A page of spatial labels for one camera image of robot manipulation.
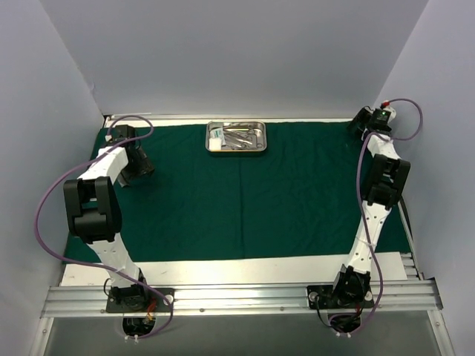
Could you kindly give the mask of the white gauze packet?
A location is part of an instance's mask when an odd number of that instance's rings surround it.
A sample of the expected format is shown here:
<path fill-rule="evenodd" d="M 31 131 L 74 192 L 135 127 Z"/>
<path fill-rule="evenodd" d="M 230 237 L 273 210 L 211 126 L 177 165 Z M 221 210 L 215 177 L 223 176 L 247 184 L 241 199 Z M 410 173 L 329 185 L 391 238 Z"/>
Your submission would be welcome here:
<path fill-rule="evenodd" d="M 214 128 L 209 131 L 209 150 L 221 151 L 226 144 L 225 136 L 222 128 Z"/>

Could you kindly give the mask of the dark green surgical cloth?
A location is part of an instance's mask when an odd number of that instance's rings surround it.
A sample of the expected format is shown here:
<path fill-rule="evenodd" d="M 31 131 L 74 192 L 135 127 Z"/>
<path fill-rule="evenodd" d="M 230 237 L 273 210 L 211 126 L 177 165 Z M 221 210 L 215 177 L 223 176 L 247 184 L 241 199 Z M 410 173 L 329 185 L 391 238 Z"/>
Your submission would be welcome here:
<path fill-rule="evenodd" d="M 347 254 L 371 155 L 343 123 L 266 126 L 257 155 L 206 150 L 204 125 L 139 129 L 153 175 L 117 187 L 135 262 Z"/>

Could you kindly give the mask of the stainless steel instrument tray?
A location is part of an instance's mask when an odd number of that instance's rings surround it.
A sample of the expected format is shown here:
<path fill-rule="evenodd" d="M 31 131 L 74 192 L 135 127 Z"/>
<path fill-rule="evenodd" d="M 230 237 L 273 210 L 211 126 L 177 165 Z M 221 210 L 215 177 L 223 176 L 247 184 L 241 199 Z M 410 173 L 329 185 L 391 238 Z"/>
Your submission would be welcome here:
<path fill-rule="evenodd" d="M 229 125 L 230 123 L 235 123 L 235 122 L 248 122 L 252 123 L 255 126 L 255 129 L 253 132 L 243 132 L 243 131 L 223 131 L 224 134 L 236 134 L 240 135 L 242 137 L 246 137 L 251 139 L 255 146 L 253 148 L 238 148 L 235 146 L 229 146 L 225 144 L 222 147 L 221 151 L 210 151 L 209 150 L 209 131 L 214 129 L 214 128 L 223 128 L 223 125 Z M 267 148 L 267 140 L 266 140 L 266 125 L 263 122 L 259 121 L 211 121 L 206 125 L 206 135 L 205 135 L 205 147 L 206 150 L 210 153 L 213 154 L 224 154 L 224 153 L 230 153 L 230 154 L 257 154 L 264 152 Z"/>

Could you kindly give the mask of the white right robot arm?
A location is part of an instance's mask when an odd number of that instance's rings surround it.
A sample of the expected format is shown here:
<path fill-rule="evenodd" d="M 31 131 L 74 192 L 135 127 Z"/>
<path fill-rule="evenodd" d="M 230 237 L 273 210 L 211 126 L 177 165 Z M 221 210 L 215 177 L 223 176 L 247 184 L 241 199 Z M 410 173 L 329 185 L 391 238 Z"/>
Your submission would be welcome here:
<path fill-rule="evenodd" d="M 369 293 L 381 231 L 407 182 L 411 164 L 396 153 L 390 127 L 395 118 L 396 111 L 386 101 L 377 108 L 362 108 L 348 125 L 363 142 L 356 171 L 361 219 L 348 259 L 329 289 L 338 306 L 360 303 Z"/>

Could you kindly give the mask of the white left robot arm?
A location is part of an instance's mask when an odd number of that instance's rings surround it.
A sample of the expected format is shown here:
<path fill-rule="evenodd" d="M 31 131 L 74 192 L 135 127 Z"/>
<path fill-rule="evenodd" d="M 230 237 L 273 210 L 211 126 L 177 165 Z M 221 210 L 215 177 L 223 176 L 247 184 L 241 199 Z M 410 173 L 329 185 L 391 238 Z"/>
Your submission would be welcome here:
<path fill-rule="evenodd" d="M 122 212 L 114 184 L 127 187 L 135 179 L 151 176 L 154 166 L 130 125 L 119 125 L 107 134 L 97 158 L 77 179 L 63 185 L 69 231 L 94 251 L 103 265 L 112 267 L 108 296 L 141 311 L 149 304 L 150 293 L 142 287 L 143 273 L 122 241 Z"/>

